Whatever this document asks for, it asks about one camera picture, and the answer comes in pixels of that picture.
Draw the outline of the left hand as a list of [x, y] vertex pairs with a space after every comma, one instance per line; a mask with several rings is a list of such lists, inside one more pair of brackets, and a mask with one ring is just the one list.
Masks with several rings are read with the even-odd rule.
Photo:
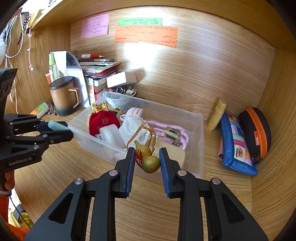
[[1, 196], [8, 196], [11, 194], [11, 190], [15, 187], [15, 171], [12, 170], [10, 172], [5, 173], [5, 187], [7, 191], [1, 191]]

